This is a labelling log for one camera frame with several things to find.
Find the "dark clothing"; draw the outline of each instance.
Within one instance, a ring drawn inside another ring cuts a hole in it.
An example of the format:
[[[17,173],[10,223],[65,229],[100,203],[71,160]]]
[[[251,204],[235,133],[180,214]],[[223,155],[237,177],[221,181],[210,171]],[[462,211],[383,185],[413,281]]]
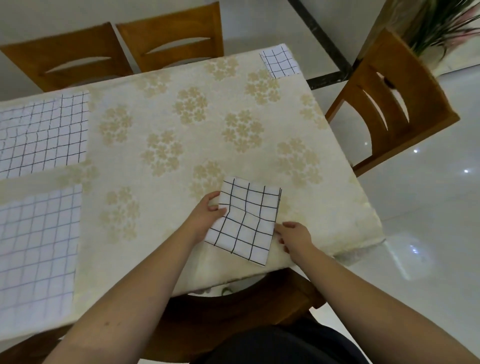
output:
[[[339,332],[301,318],[290,326],[266,326],[234,335],[194,364],[368,364]]]

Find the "forearm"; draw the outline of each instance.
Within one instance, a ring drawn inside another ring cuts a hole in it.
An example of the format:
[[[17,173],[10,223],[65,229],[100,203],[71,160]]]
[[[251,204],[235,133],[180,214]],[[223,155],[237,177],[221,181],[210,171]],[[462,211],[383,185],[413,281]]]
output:
[[[480,363],[432,321],[315,247],[297,263],[374,364]]]
[[[45,363],[136,363],[193,248],[179,229],[72,327]]]

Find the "hand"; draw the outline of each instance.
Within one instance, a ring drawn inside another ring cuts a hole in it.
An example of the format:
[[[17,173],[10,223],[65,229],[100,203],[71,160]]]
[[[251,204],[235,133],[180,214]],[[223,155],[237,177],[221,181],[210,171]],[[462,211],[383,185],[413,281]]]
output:
[[[308,229],[299,222],[285,221],[281,225],[275,224],[275,231],[280,237],[280,244],[283,244],[283,250],[290,254],[292,261],[298,264],[302,255],[308,252],[315,246],[312,243],[312,237]]]
[[[220,191],[206,194],[181,226],[181,229],[193,233],[195,244],[202,242],[205,239],[208,229],[227,212],[226,208],[218,209],[218,205],[208,205],[208,201],[217,197],[219,194]]]

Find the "folded napkin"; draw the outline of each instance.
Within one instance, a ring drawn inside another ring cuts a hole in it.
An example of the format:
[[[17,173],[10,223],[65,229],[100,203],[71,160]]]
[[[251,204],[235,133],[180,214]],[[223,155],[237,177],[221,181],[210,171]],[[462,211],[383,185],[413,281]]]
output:
[[[208,230],[205,241],[264,266],[281,194],[278,187],[225,178],[218,205],[228,213]]]

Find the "wooden chair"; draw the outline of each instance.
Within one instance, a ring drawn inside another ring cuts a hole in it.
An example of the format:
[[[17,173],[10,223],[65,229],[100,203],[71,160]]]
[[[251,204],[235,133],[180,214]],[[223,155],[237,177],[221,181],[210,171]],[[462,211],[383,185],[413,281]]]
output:
[[[382,76],[402,96],[408,117]],[[326,113],[329,123],[344,101],[360,114],[372,138],[372,156],[353,166],[356,176],[460,120],[430,71],[386,29]]]
[[[142,72],[159,70],[187,59],[223,57],[218,2],[183,12],[117,24],[117,28]],[[164,44],[196,37],[209,39],[149,53]]]
[[[265,325],[288,325],[325,299],[287,268],[228,296],[171,298],[142,358],[189,363],[232,335]],[[42,332],[0,353],[2,364],[40,364],[71,326]]]
[[[0,50],[43,91],[106,76],[128,76],[132,69],[110,23],[72,33],[1,46]],[[109,57],[56,71],[65,63],[89,57]]]

